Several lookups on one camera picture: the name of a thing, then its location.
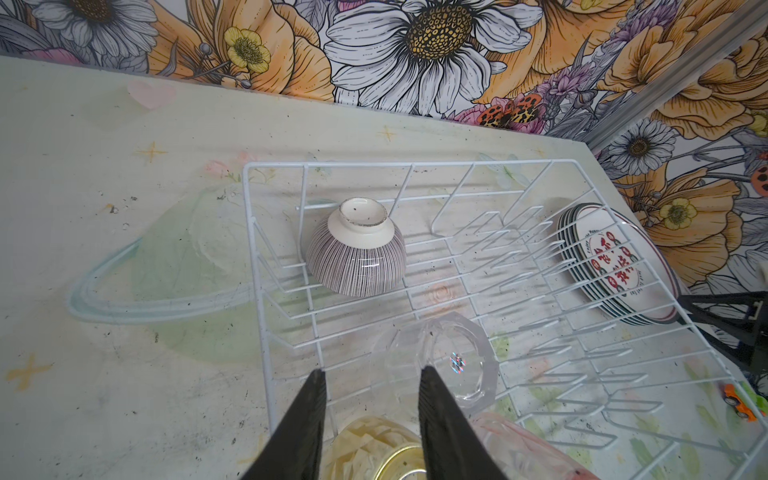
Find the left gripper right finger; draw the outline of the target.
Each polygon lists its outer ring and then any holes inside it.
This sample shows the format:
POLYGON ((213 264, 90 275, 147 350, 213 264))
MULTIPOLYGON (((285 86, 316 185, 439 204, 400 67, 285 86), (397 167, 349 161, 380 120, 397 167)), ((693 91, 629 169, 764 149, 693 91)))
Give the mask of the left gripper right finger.
POLYGON ((432 366, 421 371, 418 416, 429 480, 506 479, 432 366))

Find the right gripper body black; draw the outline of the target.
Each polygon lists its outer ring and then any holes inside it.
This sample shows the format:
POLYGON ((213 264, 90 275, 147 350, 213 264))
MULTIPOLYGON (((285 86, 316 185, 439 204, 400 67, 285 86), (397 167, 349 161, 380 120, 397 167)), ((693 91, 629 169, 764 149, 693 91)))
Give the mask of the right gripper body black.
POLYGON ((753 375, 767 373, 767 292, 741 292, 709 295, 681 295, 678 303, 695 323, 724 331, 738 341, 730 347, 716 336, 704 337, 723 356, 743 371, 753 375), (744 307, 740 317, 714 313, 713 307, 744 307))

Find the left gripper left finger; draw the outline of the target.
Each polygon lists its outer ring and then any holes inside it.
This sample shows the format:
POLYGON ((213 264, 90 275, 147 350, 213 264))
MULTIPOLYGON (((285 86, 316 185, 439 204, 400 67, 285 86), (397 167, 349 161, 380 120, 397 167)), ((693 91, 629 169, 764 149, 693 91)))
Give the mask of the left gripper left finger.
POLYGON ((318 479, 326 405, 326 374, 315 369, 241 479, 318 479))

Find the yellow glass cup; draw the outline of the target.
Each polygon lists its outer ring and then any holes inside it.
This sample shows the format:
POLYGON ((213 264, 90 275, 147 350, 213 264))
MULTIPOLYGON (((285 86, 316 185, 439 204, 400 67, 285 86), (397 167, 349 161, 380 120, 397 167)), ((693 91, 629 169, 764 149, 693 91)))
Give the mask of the yellow glass cup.
POLYGON ((421 439, 408 428, 364 416, 343 429, 323 454, 321 479, 426 479, 421 439))

